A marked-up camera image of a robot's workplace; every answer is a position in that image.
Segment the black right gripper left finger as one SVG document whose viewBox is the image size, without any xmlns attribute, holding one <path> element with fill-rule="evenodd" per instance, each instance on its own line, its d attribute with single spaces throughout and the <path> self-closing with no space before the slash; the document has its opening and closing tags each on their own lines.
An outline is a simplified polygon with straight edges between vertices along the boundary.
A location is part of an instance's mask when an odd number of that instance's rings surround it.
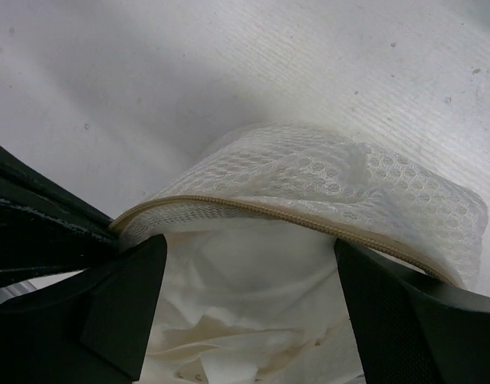
<svg viewBox="0 0 490 384">
<path fill-rule="evenodd" d="M 156 235 L 122 257 L 0 304 L 0 383 L 140 378 L 167 261 Z"/>
</svg>

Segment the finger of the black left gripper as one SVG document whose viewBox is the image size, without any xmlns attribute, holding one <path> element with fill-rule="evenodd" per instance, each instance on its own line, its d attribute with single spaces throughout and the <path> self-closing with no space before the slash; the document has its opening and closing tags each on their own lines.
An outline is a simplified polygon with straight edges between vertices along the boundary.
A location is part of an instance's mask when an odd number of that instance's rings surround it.
<svg viewBox="0 0 490 384">
<path fill-rule="evenodd" d="M 109 225 L 0 146 L 0 288 L 109 262 L 118 253 Z"/>
</svg>

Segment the white mesh laundry bag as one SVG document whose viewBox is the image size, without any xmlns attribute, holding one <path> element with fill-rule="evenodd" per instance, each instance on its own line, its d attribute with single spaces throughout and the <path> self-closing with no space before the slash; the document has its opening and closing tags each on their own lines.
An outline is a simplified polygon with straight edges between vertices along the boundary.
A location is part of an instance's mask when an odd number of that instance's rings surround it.
<svg viewBox="0 0 490 384">
<path fill-rule="evenodd" d="M 471 289 L 488 208 L 478 194 L 392 150 L 330 128 L 278 123 L 225 134 L 110 228 L 133 246 L 157 233 L 254 219 L 356 242 Z"/>
</svg>

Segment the white bra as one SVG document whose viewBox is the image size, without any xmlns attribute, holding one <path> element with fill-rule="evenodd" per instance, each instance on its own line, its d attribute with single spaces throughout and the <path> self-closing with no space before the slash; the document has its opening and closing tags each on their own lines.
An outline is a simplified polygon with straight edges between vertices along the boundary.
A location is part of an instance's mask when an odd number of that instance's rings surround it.
<svg viewBox="0 0 490 384">
<path fill-rule="evenodd" d="M 265 221 L 167 245 L 141 382 L 363 382 L 333 236 Z"/>
</svg>

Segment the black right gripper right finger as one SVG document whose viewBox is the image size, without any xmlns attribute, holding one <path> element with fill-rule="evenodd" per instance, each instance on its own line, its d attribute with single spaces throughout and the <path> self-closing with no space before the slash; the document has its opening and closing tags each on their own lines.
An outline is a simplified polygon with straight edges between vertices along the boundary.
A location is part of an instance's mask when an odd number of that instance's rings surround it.
<svg viewBox="0 0 490 384">
<path fill-rule="evenodd" d="M 490 383 L 490 297 L 343 240 L 339 277 L 368 383 Z"/>
</svg>

